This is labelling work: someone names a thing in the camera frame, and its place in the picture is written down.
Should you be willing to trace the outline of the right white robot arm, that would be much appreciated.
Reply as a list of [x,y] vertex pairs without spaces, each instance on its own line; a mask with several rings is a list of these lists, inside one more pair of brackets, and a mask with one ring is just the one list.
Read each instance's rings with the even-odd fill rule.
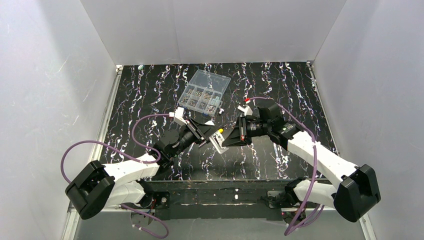
[[307,201],[333,208],[354,223],[380,202],[378,180],[371,166],[358,166],[322,146],[300,124],[286,121],[277,103],[257,108],[258,116],[252,115],[248,106],[239,108],[243,114],[221,146],[247,146],[253,138],[267,136],[274,144],[316,167],[329,180],[326,184],[299,177],[287,184],[280,196],[267,197],[271,205],[294,206]]

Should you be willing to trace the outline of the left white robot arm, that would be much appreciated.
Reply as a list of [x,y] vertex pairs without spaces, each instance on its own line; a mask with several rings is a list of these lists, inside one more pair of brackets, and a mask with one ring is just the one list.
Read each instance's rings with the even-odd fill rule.
[[65,194],[83,220],[90,219],[104,207],[142,202],[148,190],[141,181],[168,170],[176,158],[192,144],[202,144],[219,127],[190,118],[180,130],[168,130],[144,155],[118,163],[89,162],[69,182]]

